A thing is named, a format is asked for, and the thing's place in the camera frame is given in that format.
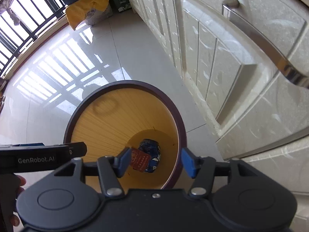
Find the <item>person's left hand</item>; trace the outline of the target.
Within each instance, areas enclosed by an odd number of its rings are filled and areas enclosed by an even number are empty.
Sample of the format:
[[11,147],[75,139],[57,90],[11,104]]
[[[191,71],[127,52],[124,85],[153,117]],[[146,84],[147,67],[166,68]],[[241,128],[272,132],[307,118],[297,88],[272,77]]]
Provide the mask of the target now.
[[1,174],[1,231],[14,231],[12,219],[16,200],[24,190],[24,178],[13,173]]

